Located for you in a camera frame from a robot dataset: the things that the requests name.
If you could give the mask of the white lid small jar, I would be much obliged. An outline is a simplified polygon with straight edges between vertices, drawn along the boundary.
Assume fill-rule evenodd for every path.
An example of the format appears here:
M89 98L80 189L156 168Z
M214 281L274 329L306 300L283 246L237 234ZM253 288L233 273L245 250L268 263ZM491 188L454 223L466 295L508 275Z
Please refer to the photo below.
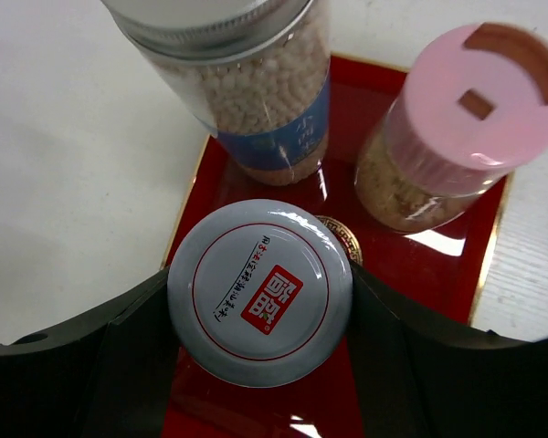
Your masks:
M178 246L167 278L174 330L220 380L249 388L297 381L339 345L353 277L337 238L281 201L223 206Z

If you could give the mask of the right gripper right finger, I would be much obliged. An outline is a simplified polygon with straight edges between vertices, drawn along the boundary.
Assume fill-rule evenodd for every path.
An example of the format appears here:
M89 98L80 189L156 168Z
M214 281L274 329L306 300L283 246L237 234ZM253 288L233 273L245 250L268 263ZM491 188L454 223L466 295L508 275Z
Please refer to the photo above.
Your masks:
M444 317L353 265L347 331L368 437L548 437L548 338Z

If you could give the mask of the pink lid spice jar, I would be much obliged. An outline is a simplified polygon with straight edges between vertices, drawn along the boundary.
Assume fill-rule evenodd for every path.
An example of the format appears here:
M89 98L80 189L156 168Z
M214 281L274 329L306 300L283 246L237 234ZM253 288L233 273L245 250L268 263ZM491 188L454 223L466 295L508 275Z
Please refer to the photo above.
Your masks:
M428 44L358 157L357 197L377 222L418 233L464 213L548 148L548 42L483 22Z

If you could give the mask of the silver lid blue label jar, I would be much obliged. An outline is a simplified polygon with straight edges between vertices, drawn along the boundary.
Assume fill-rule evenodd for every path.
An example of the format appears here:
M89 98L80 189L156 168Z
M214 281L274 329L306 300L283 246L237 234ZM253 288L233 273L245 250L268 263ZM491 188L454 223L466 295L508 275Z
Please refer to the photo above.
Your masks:
M106 8L248 176L284 186L318 171L329 139L327 2L109 1Z

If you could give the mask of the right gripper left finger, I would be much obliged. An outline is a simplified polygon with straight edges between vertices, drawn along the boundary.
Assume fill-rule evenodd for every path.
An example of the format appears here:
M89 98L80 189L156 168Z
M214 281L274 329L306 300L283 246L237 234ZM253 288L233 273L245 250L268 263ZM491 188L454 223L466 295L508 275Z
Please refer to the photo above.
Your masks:
M0 344L0 437L158 437L179 340L168 271Z

